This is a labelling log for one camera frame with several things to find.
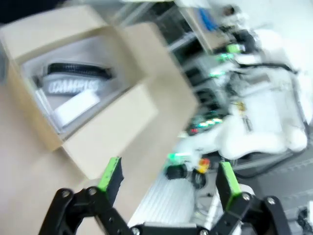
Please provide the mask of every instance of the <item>wire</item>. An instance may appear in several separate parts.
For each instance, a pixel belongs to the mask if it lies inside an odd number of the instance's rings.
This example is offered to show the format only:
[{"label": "wire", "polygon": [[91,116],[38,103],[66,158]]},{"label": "wire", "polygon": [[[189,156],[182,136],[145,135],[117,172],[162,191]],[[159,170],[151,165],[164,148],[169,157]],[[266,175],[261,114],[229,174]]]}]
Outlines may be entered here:
[{"label": "wire", "polygon": [[[289,72],[291,72],[293,74],[298,74],[297,71],[292,70],[289,66],[287,66],[285,64],[281,64],[281,63],[258,63],[258,64],[249,64],[249,65],[239,64],[238,63],[238,65],[242,69],[257,68],[257,67],[268,67],[268,68],[274,68],[274,69],[275,68],[282,68],[282,69],[285,69],[285,70],[287,70],[287,71],[289,71]],[[299,99],[299,96],[298,96],[298,93],[297,93],[297,90],[296,90],[296,82],[295,82],[294,78],[291,79],[291,83],[292,83],[292,91],[293,91],[293,96],[294,96],[294,99],[295,99],[296,107],[297,107],[297,110],[298,110],[298,112],[299,112],[299,114],[301,116],[301,119],[302,119],[302,122],[303,122],[303,125],[304,125],[304,128],[305,128],[305,134],[307,136],[307,139],[309,140],[309,138],[310,138],[310,127],[309,127],[308,122],[305,119],[304,112],[303,112],[303,109],[301,107],[300,99]],[[240,179],[252,179],[252,178],[258,177],[260,175],[268,173],[269,171],[279,167],[280,165],[290,161],[291,159],[294,159],[295,157],[300,156],[304,151],[306,151],[306,149],[307,148],[305,148],[304,150],[302,150],[300,152],[293,153],[291,156],[286,157],[286,158],[284,158],[282,160],[279,160],[279,161],[273,163],[272,165],[270,165],[268,167],[265,167],[261,171],[258,171],[256,173],[249,174],[249,175],[241,175],[241,174],[235,172],[235,175],[236,175],[236,177],[238,177]]]}]

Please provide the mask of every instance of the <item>white object in box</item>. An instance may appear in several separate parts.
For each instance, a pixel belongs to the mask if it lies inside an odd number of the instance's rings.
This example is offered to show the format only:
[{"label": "white object in box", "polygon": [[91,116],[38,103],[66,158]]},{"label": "white object in box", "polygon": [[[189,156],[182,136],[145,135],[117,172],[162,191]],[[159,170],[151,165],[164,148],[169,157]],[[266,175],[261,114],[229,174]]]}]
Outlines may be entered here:
[{"label": "white object in box", "polygon": [[85,111],[100,102],[92,90],[80,92],[54,110],[54,118],[60,127],[67,126]]}]

